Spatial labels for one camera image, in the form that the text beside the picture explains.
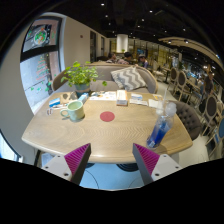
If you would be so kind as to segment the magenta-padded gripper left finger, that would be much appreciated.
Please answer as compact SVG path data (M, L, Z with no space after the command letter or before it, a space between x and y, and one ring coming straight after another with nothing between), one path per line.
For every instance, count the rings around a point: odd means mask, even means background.
M90 154L91 144L87 143L64 156L55 156L42 169L79 185Z

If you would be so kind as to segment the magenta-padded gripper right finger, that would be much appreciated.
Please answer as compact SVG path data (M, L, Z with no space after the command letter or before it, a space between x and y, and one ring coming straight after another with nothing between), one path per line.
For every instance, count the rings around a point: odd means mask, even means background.
M169 155L159 155L136 143L133 144L132 153L145 185L182 169Z

